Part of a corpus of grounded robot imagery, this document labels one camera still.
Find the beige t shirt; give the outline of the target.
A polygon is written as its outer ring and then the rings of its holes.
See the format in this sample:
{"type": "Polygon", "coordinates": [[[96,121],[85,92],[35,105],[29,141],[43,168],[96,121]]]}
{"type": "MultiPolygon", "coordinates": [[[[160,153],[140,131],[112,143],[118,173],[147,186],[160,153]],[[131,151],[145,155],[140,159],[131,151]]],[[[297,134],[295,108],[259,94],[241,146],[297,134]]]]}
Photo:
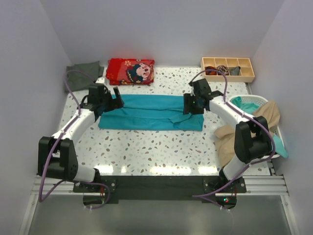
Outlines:
{"type": "MultiPolygon", "coordinates": [[[[264,105],[258,106],[254,103],[248,103],[247,105],[240,104],[239,99],[236,98],[233,104],[248,114],[256,117],[263,116],[267,120],[269,132],[275,142],[276,154],[284,158],[288,156],[282,140],[274,133],[280,120],[280,112],[275,101],[268,101],[264,105]]],[[[235,130],[232,126],[227,124],[217,128],[214,135],[217,138],[215,146],[218,152],[220,164],[221,166],[225,166],[235,155],[235,130]]]]}

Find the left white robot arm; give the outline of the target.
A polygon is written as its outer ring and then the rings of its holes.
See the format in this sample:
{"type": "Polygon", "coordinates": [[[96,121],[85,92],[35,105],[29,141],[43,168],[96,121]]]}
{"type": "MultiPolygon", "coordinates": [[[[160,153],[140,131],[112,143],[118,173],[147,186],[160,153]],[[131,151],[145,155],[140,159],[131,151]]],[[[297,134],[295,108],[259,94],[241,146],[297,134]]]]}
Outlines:
{"type": "Polygon", "coordinates": [[[124,102],[117,87],[114,95],[104,84],[93,83],[88,94],[77,102],[73,117],[51,137],[39,140],[37,173],[42,178],[54,178],[70,182],[84,182],[90,192],[101,188],[99,171],[79,165],[75,144],[103,113],[120,109],[124,102]]]}

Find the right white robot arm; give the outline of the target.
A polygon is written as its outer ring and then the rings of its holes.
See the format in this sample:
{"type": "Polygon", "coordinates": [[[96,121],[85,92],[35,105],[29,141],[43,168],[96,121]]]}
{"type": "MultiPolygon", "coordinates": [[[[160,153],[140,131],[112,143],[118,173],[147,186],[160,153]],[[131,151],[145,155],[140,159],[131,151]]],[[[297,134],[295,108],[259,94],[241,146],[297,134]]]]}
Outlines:
{"type": "Polygon", "coordinates": [[[211,90],[206,79],[189,82],[190,93],[183,95],[183,113],[198,115],[204,111],[219,115],[233,128],[234,157],[220,171],[218,187],[230,192],[235,180],[243,172],[265,156],[275,153],[276,146],[269,132],[268,122],[263,116],[255,117],[245,113],[226,100],[224,93],[211,90]]]}

